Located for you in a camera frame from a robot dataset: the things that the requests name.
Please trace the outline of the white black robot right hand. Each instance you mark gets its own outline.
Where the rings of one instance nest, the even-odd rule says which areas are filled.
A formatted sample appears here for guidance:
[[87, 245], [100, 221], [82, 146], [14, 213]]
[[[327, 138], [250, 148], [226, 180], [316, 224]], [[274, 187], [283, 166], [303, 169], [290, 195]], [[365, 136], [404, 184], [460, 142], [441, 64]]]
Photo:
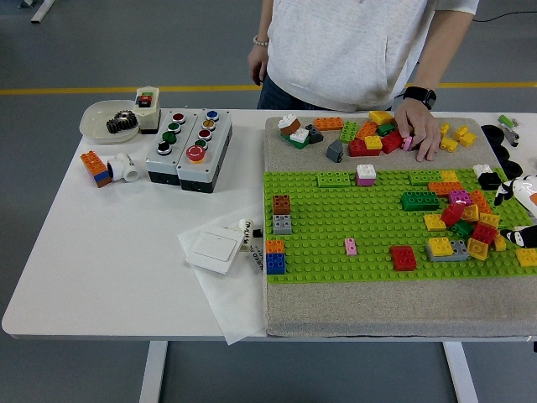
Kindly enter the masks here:
[[[505, 181], [498, 188], [494, 205], [499, 206], [503, 200], [514, 197], [533, 217], [536, 217], [536, 176], [521, 176], [511, 181]], [[511, 243], [524, 249], [536, 247], [536, 226], [521, 230], [502, 229], [500, 234]]]

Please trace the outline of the person's right hand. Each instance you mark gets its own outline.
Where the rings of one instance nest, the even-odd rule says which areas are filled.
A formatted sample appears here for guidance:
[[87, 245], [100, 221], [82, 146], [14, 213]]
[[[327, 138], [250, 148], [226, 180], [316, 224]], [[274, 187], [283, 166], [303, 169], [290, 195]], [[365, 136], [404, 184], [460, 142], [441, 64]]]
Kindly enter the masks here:
[[268, 48], [255, 44], [248, 55], [248, 67], [250, 78], [256, 86], [261, 86], [265, 80], [268, 61]]

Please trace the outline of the person's left hand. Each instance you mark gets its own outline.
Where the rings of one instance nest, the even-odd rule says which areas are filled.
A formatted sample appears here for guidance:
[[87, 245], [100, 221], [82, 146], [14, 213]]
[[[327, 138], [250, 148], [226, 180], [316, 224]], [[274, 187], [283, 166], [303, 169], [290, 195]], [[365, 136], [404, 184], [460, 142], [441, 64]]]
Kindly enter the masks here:
[[395, 121], [403, 138], [410, 136], [410, 128], [414, 129], [411, 149], [417, 149], [416, 160], [432, 161], [440, 148], [441, 130], [436, 119], [421, 102], [404, 99], [395, 111]]

